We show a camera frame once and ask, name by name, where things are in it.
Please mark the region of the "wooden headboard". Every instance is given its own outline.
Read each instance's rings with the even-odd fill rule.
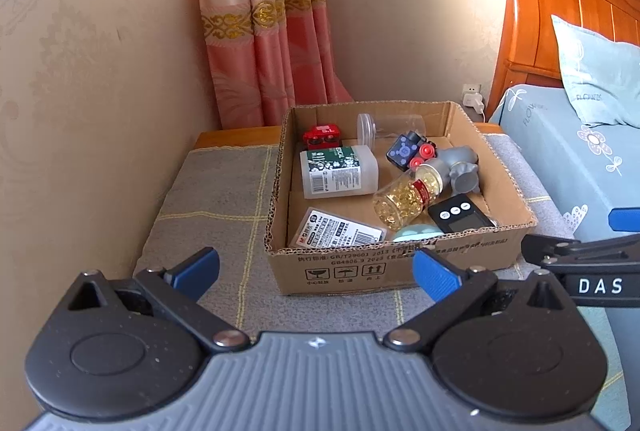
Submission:
[[[640,45],[640,0],[507,0],[489,115],[515,84],[562,87],[551,14],[613,41]]]

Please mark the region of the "curtain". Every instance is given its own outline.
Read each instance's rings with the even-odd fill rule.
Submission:
[[[200,0],[200,10],[223,128],[351,100],[335,75],[326,0]]]

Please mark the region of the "light blue pillow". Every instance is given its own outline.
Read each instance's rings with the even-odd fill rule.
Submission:
[[[640,48],[551,19],[564,90],[582,123],[640,128]]]

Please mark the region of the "wooden table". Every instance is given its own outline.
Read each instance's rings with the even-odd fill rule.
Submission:
[[[480,133],[502,133],[497,124],[477,122]],[[220,146],[255,146],[277,144],[280,141],[280,126],[245,127],[242,129],[223,129],[220,131],[205,131],[200,134],[194,149]]]

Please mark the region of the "silver bolt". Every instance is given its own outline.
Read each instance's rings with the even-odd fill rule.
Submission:
[[[246,335],[240,330],[222,330],[213,336],[213,342],[224,348],[231,348],[245,344]]]
[[[420,342],[420,334],[411,328],[398,328],[389,333],[389,340],[396,346],[411,346]]]

